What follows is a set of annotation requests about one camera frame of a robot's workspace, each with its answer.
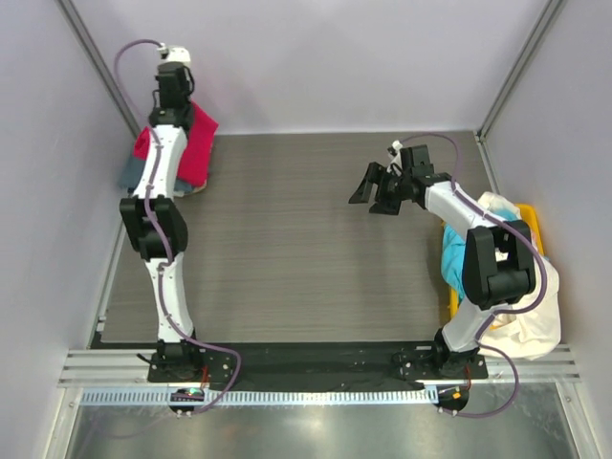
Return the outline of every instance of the red cloth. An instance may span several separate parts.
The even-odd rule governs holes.
[[[189,140],[179,162],[177,177],[193,186],[202,186],[208,178],[208,163],[214,133],[219,123],[213,120],[195,102],[191,102],[195,109],[195,120],[189,130]],[[146,159],[151,142],[149,128],[145,127],[134,142],[134,156]]]

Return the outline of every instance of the pile of laundry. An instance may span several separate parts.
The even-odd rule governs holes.
[[[521,218],[520,209],[503,196],[486,192],[478,200],[483,208],[513,221]],[[532,232],[532,244],[537,243]],[[445,225],[442,241],[442,277],[457,292],[459,304],[466,296],[463,289],[462,273],[466,253],[466,243],[451,227]],[[504,259],[499,252],[497,260]],[[542,302],[534,310],[521,315],[499,315],[492,327],[483,335],[481,342],[506,352],[511,358],[537,359],[551,352],[561,340],[561,324],[558,311],[558,272],[543,257],[548,287]],[[535,266],[535,289],[524,295],[510,309],[518,310],[531,305],[540,292],[541,276]],[[497,354],[481,349],[481,354],[499,357]]]
[[[177,181],[174,186],[175,196],[185,196],[204,189],[208,180],[208,166],[214,133],[219,127],[196,103],[191,102],[195,109],[195,118],[191,129],[187,147],[179,162]],[[128,192],[134,191],[141,180],[144,171],[144,162],[149,151],[149,128],[145,127],[134,142],[133,154],[129,156],[120,175],[120,186]]]

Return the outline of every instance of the yellow bin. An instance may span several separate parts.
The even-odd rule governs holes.
[[[535,236],[537,250],[543,255],[544,246],[542,246],[542,238],[539,233],[539,226],[537,225],[536,211],[528,204],[517,204],[516,206],[520,209],[521,218],[529,225],[532,235]],[[448,308],[450,309],[450,317],[453,318],[454,315],[457,314],[457,309],[459,308],[459,298],[457,292],[455,292],[452,287],[448,287],[448,289],[450,290],[450,305]]]

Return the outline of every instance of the white strip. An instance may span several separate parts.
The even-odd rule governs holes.
[[[81,406],[167,405],[177,387],[91,388],[85,389]],[[200,405],[212,401],[219,392],[208,390],[202,402],[172,403]],[[436,386],[424,390],[398,392],[228,392],[219,406],[329,406],[355,404],[435,404]]]

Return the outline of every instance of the white wall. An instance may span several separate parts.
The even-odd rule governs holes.
[[[489,135],[504,194],[534,203],[560,272],[563,334],[612,430],[612,3],[571,0]]]
[[[545,0],[75,0],[101,52],[192,52],[225,133],[480,127]],[[126,80],[151,105],[156,56]],[[143,78],[149,84],[143,84]]]
[[[0,445],[40,458],[68,348],[93,325],[131,137],[55,2],[3,2]]]

